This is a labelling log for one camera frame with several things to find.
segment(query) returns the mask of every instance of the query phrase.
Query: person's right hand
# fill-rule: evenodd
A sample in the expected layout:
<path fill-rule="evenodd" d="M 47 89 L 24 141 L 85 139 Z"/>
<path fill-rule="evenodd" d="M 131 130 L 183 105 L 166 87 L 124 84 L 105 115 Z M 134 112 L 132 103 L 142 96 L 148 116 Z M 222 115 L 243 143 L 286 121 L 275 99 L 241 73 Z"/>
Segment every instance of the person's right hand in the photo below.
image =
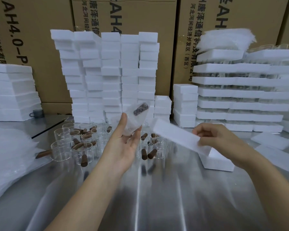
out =
<path fill-rule="evenodd" d="M 222 124 L 201 123 L 193 129 L 193 134 L 200 137 L 200 146 L 215 148 L 240 168 L 245 168 L 259 154 Z"/>

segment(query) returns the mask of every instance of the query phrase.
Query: person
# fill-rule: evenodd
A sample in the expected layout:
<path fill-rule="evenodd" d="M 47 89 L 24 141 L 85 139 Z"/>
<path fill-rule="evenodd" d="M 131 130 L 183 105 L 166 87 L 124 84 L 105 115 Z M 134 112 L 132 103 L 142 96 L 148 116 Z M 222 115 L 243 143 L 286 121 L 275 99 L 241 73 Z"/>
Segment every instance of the person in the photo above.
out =
<path fill-rule="evenodd" d="M 126 122 L 123 113 L 96 167 L 46 231 L 98 229 L 122 175 L 134 161 L 140 140 L 141 128 L 131 138 L 122 135 Z M 200 137 L 199 145 L 214 147 L 249 174 L 273 229 L 289 230 L 289 182 L 279 171 L 223 125 L 202 123 L 193 133 Z"/>

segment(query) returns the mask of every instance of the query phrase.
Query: person's left hand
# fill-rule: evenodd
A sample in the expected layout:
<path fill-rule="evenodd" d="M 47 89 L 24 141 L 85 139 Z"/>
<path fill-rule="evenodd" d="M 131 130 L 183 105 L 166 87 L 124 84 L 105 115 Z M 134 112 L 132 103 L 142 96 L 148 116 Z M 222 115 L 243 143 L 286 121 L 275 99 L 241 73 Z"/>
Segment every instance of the person's left hand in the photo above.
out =
<path fill-rule="evenodd" d="M 122 135 L 126 123 L 127 115 L 122 113 L 119 124 L 108 140 L 100 159 L 120 175 L 123 175 L 131 167 L 140 141 L 141 126 L 133 136 Z"/>

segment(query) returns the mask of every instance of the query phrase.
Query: stainless steel tabletop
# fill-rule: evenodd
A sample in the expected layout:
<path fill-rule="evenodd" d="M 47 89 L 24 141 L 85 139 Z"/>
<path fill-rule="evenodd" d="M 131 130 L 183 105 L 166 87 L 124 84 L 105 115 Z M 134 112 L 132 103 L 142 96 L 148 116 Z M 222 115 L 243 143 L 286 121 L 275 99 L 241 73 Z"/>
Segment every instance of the stainless steel tabletop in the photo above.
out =
<path fill-rule="evenodd" d="M 49 147 L 56 128 L 34 140 L 40 142 L 40 147 Z M 258 133 L 235 134 L 253 147 L 258 146 L 250 140 Z M 281 136 L 289 138 L 285 132 Z M 27 230 L 43 230 L 96 163 L 81 168 L 72 160 L 64 164 L 51 162 L 21 178 L 0 198 L 0 230 L 26 230 L 34 212 Z M 289 172 L 280 171 L 289 180 Z M 57 183 L 59 189 L 50 188 L 51 183 Z M 164 159 L 135 159 L 124 174 L 99 230 L 270 230 L 270 227 L 244 170 L 204 169 L 197 153 L 177 145 Z"/>
<path fill-rule="evenodd" d="M 31 118 L 24 122 L 0 122 L 0 128 L 22 130 L 34 137 L 68 117 L 68 115 L 45 115 L 44 118 Z"/>

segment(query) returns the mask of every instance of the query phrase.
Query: hand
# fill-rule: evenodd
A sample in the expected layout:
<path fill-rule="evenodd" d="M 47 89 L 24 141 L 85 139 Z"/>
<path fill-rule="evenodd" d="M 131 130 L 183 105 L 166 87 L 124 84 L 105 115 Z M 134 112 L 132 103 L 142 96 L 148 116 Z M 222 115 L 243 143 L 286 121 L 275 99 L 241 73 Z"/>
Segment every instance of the hand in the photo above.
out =
<path fill-rule="evenodd" d="M 122 135 L 126 122 L 127 115 L 122 113 L 119 124 L 108 140 L 100 159 L 107 162 L 108 167 L 112 167 L 115 173 L 120 175 L 123 175 L 131 167 L 140 141 L 141 127 L 134 132 L 133 136 Z"/>
<path fill-rule="evenodd" d="M 193 129 L 193 134 L 200 137 L 200 146 L 215 148 L 240 168 L 245 168 L 250 159 L 259 154 L 221 124 L 201 123 Z"/>

